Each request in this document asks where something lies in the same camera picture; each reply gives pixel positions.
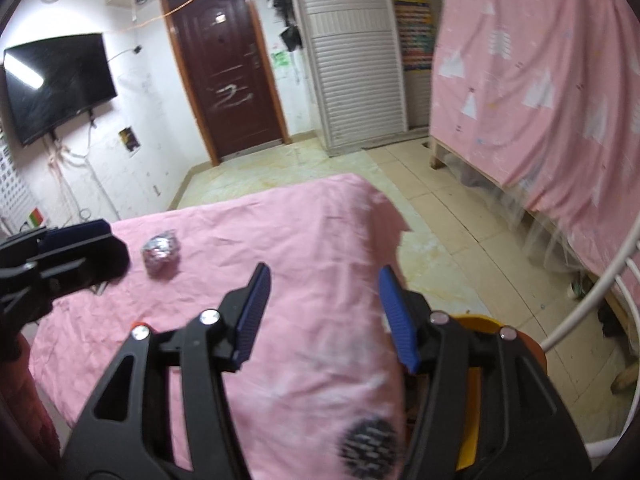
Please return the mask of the pink bed sheet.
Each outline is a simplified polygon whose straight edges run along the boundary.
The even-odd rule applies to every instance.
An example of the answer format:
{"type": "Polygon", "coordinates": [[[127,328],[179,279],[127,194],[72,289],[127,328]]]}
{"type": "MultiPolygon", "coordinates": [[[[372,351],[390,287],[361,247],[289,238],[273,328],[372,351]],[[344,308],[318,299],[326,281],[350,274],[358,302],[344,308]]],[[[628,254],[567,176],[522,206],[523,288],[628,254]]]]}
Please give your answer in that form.
{"type": "Polygon", "coordinates": [[[58,300],[32,347],[62,477],[396,478],[378,271],[407,229],[356,174],[116,223],[126,275],[58,300]]]}

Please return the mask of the eye chart poster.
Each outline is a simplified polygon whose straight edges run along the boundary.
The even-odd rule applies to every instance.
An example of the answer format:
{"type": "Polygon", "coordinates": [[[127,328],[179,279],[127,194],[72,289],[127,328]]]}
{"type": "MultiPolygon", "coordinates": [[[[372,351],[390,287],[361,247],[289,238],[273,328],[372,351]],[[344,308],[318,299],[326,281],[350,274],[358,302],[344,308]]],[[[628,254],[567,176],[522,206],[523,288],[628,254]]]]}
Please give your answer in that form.
{"type": "Polygon", "coordinates": [[[1,133],[0,160],[1,232],[9,237],[40,228],[46,219],[32,192],[18,174],[4,132],[1,133]]]}

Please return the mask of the black wall television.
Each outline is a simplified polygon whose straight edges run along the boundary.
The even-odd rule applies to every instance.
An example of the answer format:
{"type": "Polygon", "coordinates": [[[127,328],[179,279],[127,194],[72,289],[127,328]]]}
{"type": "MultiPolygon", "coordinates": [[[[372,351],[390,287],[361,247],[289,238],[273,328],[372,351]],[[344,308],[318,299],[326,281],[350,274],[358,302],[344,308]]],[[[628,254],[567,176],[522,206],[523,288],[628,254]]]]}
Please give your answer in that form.
{"type": "Polygon", "coordinates": [[[19,44],[4,51],[3,68],[13,130],[23,146],[117,96],[101,34],[19,44]]]}

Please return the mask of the white louvered wardrobe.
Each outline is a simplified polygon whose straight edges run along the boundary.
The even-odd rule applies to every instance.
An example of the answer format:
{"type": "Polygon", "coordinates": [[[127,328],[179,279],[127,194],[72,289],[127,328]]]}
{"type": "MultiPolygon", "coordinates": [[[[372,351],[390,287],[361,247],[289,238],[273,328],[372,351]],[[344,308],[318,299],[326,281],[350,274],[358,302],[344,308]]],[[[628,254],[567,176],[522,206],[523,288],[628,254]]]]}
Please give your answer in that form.
{"type": "MultiPolygon", "coordinates": [[[[428,72],[402,64],[399,0],[294,0],[330,155],[424,138],[428,72]]],[[[439,16],[442,0],[402,0],[439,16]]]]}

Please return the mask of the pink tree pattern curtain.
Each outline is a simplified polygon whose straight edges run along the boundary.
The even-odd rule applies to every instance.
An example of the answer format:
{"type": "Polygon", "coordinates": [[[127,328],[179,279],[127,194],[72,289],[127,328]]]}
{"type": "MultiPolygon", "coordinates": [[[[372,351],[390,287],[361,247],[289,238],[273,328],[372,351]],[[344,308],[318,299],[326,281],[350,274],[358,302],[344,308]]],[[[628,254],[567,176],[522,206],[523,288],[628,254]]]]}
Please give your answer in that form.
{"type": "Polygon", "coordinates": [[[603,273],[639,212],[627,0],[442,0],[431,135],[603,273]]]}

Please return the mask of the dark brown door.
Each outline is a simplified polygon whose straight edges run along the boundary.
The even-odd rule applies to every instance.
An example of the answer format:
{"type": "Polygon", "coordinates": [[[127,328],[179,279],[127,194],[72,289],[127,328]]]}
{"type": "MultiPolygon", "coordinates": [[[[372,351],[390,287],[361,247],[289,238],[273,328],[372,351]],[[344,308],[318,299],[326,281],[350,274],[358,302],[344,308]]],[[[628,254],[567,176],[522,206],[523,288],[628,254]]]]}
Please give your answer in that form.
{"type": "Polygon", "coordinates": [[[255,0],[160,0],[210,161],[290,142],[255,0]]]}

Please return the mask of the colourful wall poster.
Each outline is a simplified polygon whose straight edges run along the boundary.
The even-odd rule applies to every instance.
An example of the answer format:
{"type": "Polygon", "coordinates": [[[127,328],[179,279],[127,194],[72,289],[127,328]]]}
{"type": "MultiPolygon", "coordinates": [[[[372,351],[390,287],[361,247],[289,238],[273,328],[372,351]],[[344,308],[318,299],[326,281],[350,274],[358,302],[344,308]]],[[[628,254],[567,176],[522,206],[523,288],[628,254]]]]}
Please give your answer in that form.
{"type": "Polygon", "coordinates": [[[405,72],[432,68],[435,25],[426,0],[394,0],[402,66],[405,72]]]}

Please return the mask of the black hanging bag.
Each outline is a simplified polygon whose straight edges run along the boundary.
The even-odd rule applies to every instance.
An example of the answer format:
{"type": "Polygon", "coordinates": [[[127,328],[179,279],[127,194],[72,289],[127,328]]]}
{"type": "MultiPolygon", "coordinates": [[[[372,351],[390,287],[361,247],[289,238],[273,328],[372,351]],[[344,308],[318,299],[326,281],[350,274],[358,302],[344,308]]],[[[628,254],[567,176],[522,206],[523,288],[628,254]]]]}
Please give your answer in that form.
{"type": "Polygon", "coordinates": [[[303,47],[303,38],[295,24],[287,24],[280,33],[280,38],[288,52],[294,52],[303,47]]]}

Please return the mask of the patterned white foil wrapper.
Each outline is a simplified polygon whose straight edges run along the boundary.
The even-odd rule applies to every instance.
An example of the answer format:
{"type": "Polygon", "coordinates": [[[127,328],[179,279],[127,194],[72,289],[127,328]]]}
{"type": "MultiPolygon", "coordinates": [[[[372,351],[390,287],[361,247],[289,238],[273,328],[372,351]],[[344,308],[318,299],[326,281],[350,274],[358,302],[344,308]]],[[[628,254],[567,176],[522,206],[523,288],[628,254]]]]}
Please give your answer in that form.
{"type": "Polygon", "coordinates": [[[142,261],[149,276],[157,276],[174,268],[180,259],[180,242],[175,230],[152,236],[141,249],[142,261]]]}

